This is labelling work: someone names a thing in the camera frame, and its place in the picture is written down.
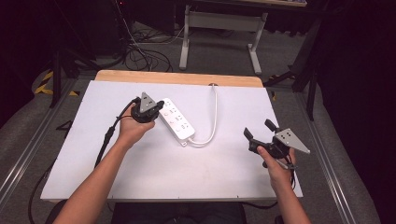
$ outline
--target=white board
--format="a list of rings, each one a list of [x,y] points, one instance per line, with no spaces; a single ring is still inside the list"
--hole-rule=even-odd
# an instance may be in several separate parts
[[[153,100],[170,98],[194,127],[194,140],[211,134],[214,93],[209,86],[92,81],[73,127],[41,194],[43,200],[71,196],[93,170],[108,127],[136,96],[145,91]],[[217,87],[218,128],[205,147],[183,147],[161,119],[126,154],[108,199],[119,202],[242,201],[273,199],[262,158],[248,151],[243,135],[270,142],[274,135],[264,125],[277,125],[264,88]],[[113,145],[118,128],[107,146]],[[297,180],[294,190],[303,194]]]

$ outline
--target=left forearm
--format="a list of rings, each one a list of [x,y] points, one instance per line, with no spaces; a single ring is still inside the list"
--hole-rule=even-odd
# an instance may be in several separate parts
[[[102,211],[128,148],[115,144],[76,189],[55,223],[94,223]]]

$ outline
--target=white desk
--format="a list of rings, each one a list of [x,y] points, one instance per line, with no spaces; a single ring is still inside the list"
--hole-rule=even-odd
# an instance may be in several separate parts
[[[205,140],[210,135],[213,93],[209,86],[93,81],[41,199],[58,201],[70,197],[92,171],[108,127],[142,91],[157,101],[165,97],[172,99],[195,128],[195,140]],[[245,127],[249,127],[256,138],[271,141],[273,134],[264,121],[271,119],[276,123],[276,118],[266,90],[220,86],[218,95],[218,129],[209,145],[182,147],[157,119],[154,129],[127,153],[108,199],[190,202],[275,198],[262,158],[248,151],[248,140],[243,135]],[[107,150],[117,135],[118,130]],[[295,192],[303,196],[298,181]]]
[[[286,6],[286,7],[305,7],[306,2],[292,2],[285,0],[239,0],[247,3],[260,3],[266,5]],[[262,13],[261,17],[236,16],[229,14],[205,13],[190,11],[191,6],[186,6],[184,18],[184,37],[180,55],[179,68],[185,70],[187,68],[187,59],[189,56],[189,30],[190,27],[226,29],[237,31],[256,32],[252,44],[247,45],[254,73],[262,74],[259,59],[257,58],[256,49],[262,36],[262,29],[266,22],[268,13]]]

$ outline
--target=white power strip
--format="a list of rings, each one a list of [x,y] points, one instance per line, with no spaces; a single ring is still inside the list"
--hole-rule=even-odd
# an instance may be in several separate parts
[[[193,138],[195,130],[170,99],[165,98],[163,101],[163,109],[160,110],[161,119],[176,140],[184,147],[187,145],[189,138]]]

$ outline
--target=hand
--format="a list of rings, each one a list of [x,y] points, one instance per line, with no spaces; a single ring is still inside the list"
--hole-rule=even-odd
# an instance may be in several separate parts
[[[131,109],[135,106],[132,104],[122,115],[123,119],[120,120],[120,134],[117,139],[117,144],[129,149],[137,141],[139,141],[146,131],[152,129],[155,122],[139,123],[131,117]]]
[[[281,167],[277,161],[265,150],[264,147],[258,146],[257,151],[264,159],[268,166],[268,173],[271,177],[271,186],[276,192],[279,189],[291,188],[290,178],[291,171]],[[296,162],[294,157],[294,148],[290,148],[290,157],[293,163]]]

